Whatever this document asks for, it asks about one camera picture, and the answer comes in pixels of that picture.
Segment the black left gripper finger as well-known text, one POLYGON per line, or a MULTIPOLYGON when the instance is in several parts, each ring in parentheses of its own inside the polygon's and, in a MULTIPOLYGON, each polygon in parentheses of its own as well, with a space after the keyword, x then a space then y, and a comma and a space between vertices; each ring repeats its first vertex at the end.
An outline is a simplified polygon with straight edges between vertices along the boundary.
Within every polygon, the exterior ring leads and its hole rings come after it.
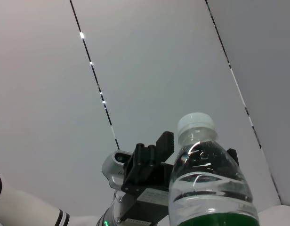
POLYGON ((231 156, 231 158, 236 162, 236 164, 239 165, 237 151, 235 149, 229 148, 226 152, 231 156))

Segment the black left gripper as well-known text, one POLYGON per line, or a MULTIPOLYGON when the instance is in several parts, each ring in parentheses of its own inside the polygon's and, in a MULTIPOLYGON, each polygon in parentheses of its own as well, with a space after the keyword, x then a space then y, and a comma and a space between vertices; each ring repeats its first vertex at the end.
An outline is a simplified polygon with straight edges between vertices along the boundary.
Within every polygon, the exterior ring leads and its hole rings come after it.
POLYGON ((174 134, 165 131, 155 145, 136 144, 124 164, 116 193, 116 223, 159 223, 168 215, 169 181, 174 134))

